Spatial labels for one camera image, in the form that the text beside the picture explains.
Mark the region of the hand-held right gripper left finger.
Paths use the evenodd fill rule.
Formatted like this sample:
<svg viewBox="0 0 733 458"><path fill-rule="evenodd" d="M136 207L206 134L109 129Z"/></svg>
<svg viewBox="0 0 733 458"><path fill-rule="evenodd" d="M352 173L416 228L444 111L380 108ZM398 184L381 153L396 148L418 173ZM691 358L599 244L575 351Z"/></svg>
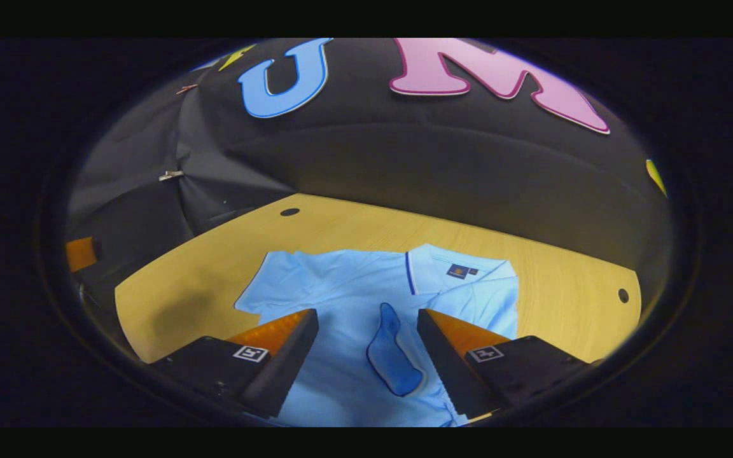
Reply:
<svg viewBox="0 0 733 458"><path fill-rule="evenodd" d="M224 408L277 417L318 333L314 309L243 331L199 337L151 364L180 387Z"/></svg>

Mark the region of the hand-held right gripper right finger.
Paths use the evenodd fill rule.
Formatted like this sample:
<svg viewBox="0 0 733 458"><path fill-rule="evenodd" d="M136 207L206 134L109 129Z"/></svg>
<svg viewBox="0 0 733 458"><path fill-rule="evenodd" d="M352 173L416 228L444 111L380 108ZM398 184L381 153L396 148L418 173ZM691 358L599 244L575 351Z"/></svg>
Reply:
<svg viewBox="0 0 733 458"><path fill-rule="evenodd" d="M509 339L433 309L419 310L417 333L456 412L468 420L520 409L603 362L535 335Z"/></svg>

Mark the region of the light blue T-shirt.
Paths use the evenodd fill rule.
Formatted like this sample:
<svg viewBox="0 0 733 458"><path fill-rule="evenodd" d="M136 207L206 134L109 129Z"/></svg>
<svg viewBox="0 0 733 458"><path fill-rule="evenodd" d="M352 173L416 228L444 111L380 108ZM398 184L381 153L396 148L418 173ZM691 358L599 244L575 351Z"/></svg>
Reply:
<svg viewBox="0 0 733 458"><path fill-rule="evenodd" d="M272 251L235 301L261 324L314 309L318 333L276 421L300 427L468 423L418 331L431 309L515 338L520 281L506 259L423 244L403 252Z"/></svg>

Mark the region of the black backdrop cloth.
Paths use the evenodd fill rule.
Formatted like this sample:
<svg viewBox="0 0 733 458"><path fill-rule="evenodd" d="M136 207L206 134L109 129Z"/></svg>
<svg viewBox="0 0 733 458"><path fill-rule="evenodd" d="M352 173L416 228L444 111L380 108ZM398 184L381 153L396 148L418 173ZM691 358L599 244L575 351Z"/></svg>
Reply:
<svg viewBox="0 0 733 458"><path fill-rule="evenodd" d="M183 86L198 84L182 95ZM622 114L469 39L273 39L167 81L85 147L65 240L101 240L109 289L173 247L295 193L450 219L667 284L670 205ZM163 182L167 170L183 177Z"/></svg>

